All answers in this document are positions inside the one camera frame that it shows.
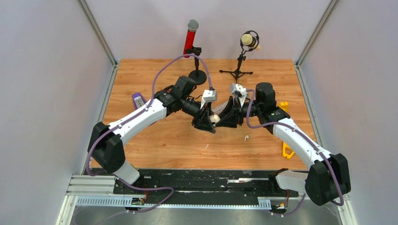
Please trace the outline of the yellow plastic triangle toy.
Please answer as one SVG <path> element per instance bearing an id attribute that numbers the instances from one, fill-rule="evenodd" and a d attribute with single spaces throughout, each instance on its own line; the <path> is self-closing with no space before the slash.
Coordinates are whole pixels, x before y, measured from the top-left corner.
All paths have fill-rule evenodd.
<path id="1" fill-rule="evenodd" d="M 291 159 L 295 152 L 285 143 L 282 143 L 282 157 L 285 159 Z"/>

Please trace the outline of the yellow stacking toy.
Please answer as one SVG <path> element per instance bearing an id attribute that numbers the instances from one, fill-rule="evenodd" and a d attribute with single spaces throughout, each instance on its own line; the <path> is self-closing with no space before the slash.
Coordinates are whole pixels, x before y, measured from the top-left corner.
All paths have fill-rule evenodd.
<path id="1" fill-rule="evenodd" d="M 288 102 L 280 102 L 279 107 L 283 109 L 285 112 L 289 111 L 289 103 Z"/>

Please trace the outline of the purple metronome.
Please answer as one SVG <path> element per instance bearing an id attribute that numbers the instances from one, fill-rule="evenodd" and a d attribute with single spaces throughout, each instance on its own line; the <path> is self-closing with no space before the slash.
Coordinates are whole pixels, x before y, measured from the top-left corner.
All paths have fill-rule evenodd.
<path id="1" fill-rule="evenodd" d="M 147 100 L 140 92 L 136 92 L 132 94 L 132 102 L 134 105 L 134 109 L 138 109 L 147 103 Z"/>

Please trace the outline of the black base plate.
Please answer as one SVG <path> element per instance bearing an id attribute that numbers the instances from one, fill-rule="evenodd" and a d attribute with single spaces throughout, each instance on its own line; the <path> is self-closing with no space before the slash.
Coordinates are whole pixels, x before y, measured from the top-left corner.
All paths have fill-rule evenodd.
<path id="1" fill-rule="evenodd" d="M 261 198 L 271 199 L 274 208 L 302 194 L 283 190 L 270 178 L 274 171 L 243 170 L 162 170 L 140 169 L 141 178 L 133 187 L 114 180 L 111 193 L 144 195 L 143 203 L 154 205 L 254 206 Z"/>

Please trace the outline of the red glitter microphone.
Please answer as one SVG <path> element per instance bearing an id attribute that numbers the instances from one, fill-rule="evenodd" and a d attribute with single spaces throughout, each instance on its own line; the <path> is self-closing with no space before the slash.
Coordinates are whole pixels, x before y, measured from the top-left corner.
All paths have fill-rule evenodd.
<path id="1" fill-rule="evenodd" d="M 188 30 L 186 35 L 186 40 L 184 44 L 183 54 L 187 54 L 188 50 L 193 48 L 193 43 L 196 35 L 196 31 L 199 28 L 199 23 L 195 19 L 191 19 L 188 22 Z"/>

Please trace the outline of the white earbud charging case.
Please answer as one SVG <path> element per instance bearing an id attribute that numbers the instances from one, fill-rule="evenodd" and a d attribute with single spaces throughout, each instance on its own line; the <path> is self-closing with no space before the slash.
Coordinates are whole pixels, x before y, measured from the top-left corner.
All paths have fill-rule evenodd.
<path id="1" fill-rule="evenodd" d="M 210 119 L 212 124 L 216 124 L 216 123 L 218 123 L 221 120 L 219 115 L 217 115 L 217 114 L 210 115 L 209 119 Z"/>

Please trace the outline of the black tripod mic stand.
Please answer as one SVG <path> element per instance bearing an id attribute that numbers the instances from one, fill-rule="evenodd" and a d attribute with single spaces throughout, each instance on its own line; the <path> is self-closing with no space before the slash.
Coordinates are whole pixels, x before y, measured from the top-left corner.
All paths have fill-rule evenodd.
<path id="1" fill-rule="evenodd" d="M 235 80 L 235 83 L 238 83 L 238 80 L 240 77 L 242 77 L 243 75 L 252 75 L 253 71 L 250 72 L 242 72 L 241 71 L 241 66 L 243 61 L 246 60 L 246 50 L 242 50 L 242 52 L 240 53 L 239 57 L 237 58 L 237 68 L 234 71 L 227 71 L 227 70 L 219 70 L 220 73 L 229 73 Z"/>

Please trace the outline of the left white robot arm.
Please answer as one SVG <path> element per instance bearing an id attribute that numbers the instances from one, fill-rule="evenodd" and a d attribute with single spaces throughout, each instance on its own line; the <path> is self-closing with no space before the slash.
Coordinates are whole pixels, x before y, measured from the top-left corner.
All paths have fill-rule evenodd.
<path id="1" fill-rule="evenodd" d="M 127 116 L 109 123 L 97 123 L 92 130 L 88 158 L 93 158 L 107 173 L 126 182 L 126 188 L 133 194 L 140 193 L 144 181 L 140 172 L 128 162 L 124 152 L 125 144 L 148 126 L 183 111 L 193 117 L 194 127 L 215 132 L 210 120 L 211 103 L 217 99 L 213 87 L 204 90 L 201 102 L 190 95 L 196 89 L 195 81 L 187 76 L 178 78 L 174 85 L 164 88 Z"/>

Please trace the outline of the beige condenser microphone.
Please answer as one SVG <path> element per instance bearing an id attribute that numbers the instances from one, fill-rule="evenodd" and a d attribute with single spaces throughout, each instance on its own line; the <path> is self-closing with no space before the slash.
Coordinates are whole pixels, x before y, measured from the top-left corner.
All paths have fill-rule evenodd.
<path id="1" fill-rule="evenodd" d="M 240 39 L 240 46 L 243 52 L 261 50 L 259 34 L 253 30 L 246 31 Z"/>

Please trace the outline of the silver glitter microphone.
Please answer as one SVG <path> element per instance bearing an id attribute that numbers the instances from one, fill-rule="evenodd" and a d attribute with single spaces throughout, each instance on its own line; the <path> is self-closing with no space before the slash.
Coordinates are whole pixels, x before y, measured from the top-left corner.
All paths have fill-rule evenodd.
<path id="1" fill-rule="evenodd" d="M 212 109 L 212 112 L 215 114 L 220 114 L 226 108 L 226 104 L 219 105 L 216 108 Z"/>

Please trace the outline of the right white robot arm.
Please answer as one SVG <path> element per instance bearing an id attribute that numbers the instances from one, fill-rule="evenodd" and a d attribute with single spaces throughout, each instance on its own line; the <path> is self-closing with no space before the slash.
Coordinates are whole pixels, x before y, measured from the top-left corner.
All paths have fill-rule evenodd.
<path id="1" fill-rule="evenodd" d="M 212 125 L 236 128 L 246 121 L 250 128 L 266 128 L 305 163 L 307 172 L 294 172 L 286 168 L 274 172 L 268 182 L 271 194 L 278 196 L 292 190 L 306 194 L 319 206 L 329 202 L 342 206 L 343 196 L 351 191 L 346 157 L 341 153 L 332 154 L 305 134 L 277 105 L 272 84 L 257 84 L 251 98 L 248 91 L 242 85 L 233 83 L 229 101 L 220 107 L 219 112 L 212 112 Z"/>

